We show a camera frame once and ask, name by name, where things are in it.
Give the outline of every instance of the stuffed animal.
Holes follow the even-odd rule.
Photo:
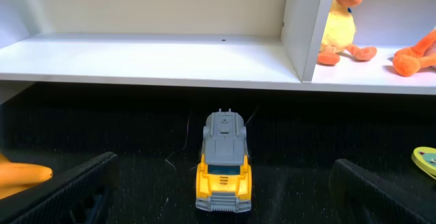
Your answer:
[[[396,72],[405,77],[424,67],[436,67],[436,27],[415,46],[397,51],[392,63]]]
[[[0,153],[0,199],[24,191],[52,178],[48,167],[11,163]]]
[[[356,26],[350,8],[360,5],[362,1],[333,0],[322,37],[318,63],[335,65],[340,60],[337,53],[344,50],[359,61],[370,61],[377,54],[374,47],[359,48],[353,45]]]

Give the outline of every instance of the green and yellow toy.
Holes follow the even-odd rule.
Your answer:
[[[436,180],[436,148],[425,146],[415,148],[411,159],[422,171]]]

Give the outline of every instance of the white shelf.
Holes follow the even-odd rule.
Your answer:
[[[279,40],[222,35],[36,35],[0,49],[0,79],[249,89],[300,84]]]
[[[368,62],[359,62],[342,56],[334,67],[316,65],[312,83],[354,86],[356,91],[372,86],[374,92],[436,94],[436,69],[421,69],[411,77],[402,77],[392,66],[394,53],[404,46],[377,46],[377,56]]]

